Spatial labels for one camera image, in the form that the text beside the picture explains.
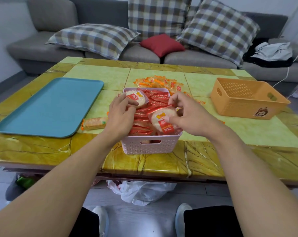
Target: tabletop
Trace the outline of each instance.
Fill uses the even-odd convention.
[[[285,183],[298,183],[298,115],[285,108],[271,120],[220,116],[209,96],[217,77],[255,80],[245,70],[220,69],[67,57],[0,103],[0,121],[57,77],[98,79],[104,88],[86,118],[106,116],[112,99],[140,77],[166,76],[184,83],[183,91],[231,127]],[[68,138],[0,134],[0,165],[52,169],[102,130],[81,131]],[[204,137],[183,133],[172,153],[126,155],[117,143],[100,174],[173,177],[182,180],[224,180],[214,146]]]

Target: white shoe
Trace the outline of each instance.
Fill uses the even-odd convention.
[[[189,204],[181,204],[175,215],[175,231],[177,237],[185,237],[184,211],[192,210]]]
[[[92,212],[97,214],[100,220],[100,237],[106,237],[109,226],[109,219],[106,209],[103,206],[97,206],[92,210]]]

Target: red pillow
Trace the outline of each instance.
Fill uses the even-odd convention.
[[[185,47],[167,34],[150,37],[140,42],[140,46],[153,51],[158,57],[163,57],[175,51],[185,51]]]

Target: basket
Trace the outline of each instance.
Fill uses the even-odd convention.
[[[135,88],[125,88],[123,92],[133,90]],[[168,92],[166,88],[139,88],[141,90],[159,90]],[[144,136],[127,136],[121,140],[125,154],[156,154],[156,153],[171,153],[182,135],[144,135]],[[145,140],[161,140],[160,143],[141,144]]]
[[[217,78],[210,98],[219,115],[269,120],[290,101],[264,81]]]

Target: hand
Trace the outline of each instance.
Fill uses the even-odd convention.
[[[178,125],[189,134],[214,139],[216,135],[220,135],[221,129],[225,128],[221,121],[211,115],[193,98],[182,92],[172,95],[168,104],[183,107],[183,111],[181,109],[178,111],[178,113],[182,112],[183,116],[168,117],[166,121]]]
[[[118,142],[130,132],[136,112],[135,106],[139,105],[135,100],[126,98],[126,94],[115,97],[109,106],[108,122],[104,132],[114,137]]]

